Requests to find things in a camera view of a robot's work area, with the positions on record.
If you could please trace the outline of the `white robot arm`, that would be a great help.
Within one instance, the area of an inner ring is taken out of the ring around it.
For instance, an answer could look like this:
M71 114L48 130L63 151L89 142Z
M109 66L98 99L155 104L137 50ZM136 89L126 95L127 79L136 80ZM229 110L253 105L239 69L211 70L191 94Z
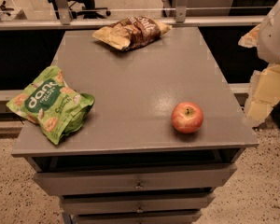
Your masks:
M244 48L256 48L258 57L267 62L262 71L250 78L245 101L244 123L257 127L280 102L280 0L263 19L238 41Z

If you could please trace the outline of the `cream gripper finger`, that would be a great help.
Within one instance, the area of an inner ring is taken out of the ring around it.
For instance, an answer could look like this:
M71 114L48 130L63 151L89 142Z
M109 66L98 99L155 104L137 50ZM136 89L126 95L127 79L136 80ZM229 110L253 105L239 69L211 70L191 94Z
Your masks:
M245 124L261 124L280 102L280 64L270 63L262 72L254 71L245 101Z
M238 45L249 49L255 48L259 44L259 29L258 24L239 39Z

